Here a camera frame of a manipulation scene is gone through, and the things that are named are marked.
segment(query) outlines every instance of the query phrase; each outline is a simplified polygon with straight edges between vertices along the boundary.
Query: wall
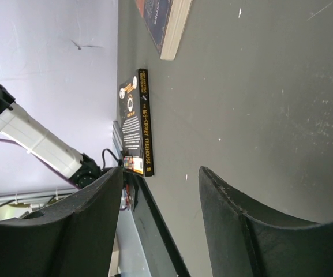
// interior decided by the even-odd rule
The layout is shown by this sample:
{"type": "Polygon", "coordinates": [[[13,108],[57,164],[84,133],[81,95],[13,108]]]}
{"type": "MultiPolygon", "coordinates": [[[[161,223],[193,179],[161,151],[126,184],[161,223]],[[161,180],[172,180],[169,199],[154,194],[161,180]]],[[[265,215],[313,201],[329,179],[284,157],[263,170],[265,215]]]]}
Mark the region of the wall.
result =
{"type": "MultiPolygon", "coordinates": [[[[116,56],[114,0],[0,1],[0,83],[99,164],[101,150],[111,146],[116,56]]],[[[20,147],[0,144],[0,194],[66,187],[20,147]]]]}

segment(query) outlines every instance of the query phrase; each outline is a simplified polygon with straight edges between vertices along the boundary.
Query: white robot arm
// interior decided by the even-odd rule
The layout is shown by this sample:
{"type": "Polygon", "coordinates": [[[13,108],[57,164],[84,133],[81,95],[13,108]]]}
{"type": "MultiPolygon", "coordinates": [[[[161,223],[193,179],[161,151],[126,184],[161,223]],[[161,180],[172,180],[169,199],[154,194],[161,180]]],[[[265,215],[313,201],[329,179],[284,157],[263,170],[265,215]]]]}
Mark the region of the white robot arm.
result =
{"type": "Polygon", "coordinates": [[[33,119],[0,84],[0,133],[24,147],[83,188],[101,176],[101,169],[86,154],[69,147],[33,119]]]}

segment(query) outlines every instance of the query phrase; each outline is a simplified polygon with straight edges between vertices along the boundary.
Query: gray table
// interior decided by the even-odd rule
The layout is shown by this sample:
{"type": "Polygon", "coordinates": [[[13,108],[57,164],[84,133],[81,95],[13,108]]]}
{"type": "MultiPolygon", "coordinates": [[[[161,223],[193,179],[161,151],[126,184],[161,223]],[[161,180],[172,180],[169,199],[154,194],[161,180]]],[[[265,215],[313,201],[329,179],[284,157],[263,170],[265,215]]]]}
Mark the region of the gray table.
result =
{"type": "Polygon", "coordinates": [[[139,67],[151,90],[147,183],[192,276],[211,275],[200,166],[270,207],[333,220],[331,0],[195,0],[172,62],[133,1],[119,1],[118,83],[139,67]]]}

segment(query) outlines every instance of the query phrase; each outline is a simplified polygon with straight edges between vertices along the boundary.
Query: purple cable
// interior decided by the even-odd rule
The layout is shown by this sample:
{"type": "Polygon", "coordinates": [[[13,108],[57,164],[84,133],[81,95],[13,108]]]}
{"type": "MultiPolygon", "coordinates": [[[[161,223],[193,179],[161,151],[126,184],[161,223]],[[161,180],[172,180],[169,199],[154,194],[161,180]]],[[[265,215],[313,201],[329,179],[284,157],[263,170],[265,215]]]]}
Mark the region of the purple cable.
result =
{"type": "MultiPolygon", "coordinates": [[[[18,145],[20,147],[22,147],[19,143],[13,141],[13,140],[8,140],[6,138],[0,138],[0,143],[9,143],[9,144],[14,144],[14,145],[18,145]]],[[[69,184],[71,184],[72,186],[74,186],[75,188],[78,188],[78,186],[72,182],[70,182],[65,176],[63,176],[60,172],[57,172],[56,170],[54,170],[52,167],[50,167],[47,163],[45,163],[44,161],[42,161],[41,159],[39,159],[37,156],[34,156],[38,159],[38,161],[40,161],[41,163],[43,163],[49,170],[51,170],[54,174],[56,174],[57,176],[59,176],[61,179],[63,179],[65,182],[68,182],[69,184]]]]}

